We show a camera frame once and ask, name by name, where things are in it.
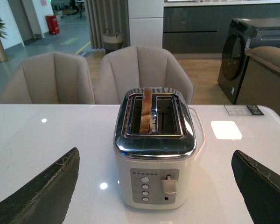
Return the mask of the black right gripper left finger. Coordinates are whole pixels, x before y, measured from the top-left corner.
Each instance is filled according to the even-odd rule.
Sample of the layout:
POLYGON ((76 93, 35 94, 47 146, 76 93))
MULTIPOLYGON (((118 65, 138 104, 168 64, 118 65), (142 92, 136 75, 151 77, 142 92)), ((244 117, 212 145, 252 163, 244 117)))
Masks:
POLYGON ((80 155, 72 148, 52 165, 0 202, 0 224, 61 224, 79 172, 80 155))

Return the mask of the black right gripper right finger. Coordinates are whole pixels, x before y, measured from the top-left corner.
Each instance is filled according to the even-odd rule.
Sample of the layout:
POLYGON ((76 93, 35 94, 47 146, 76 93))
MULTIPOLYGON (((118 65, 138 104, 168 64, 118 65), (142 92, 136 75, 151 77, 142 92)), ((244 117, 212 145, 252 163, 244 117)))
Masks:
POLYGON ((231 167, 255 224, 280 224, 280 175, 236 150, 231 167))

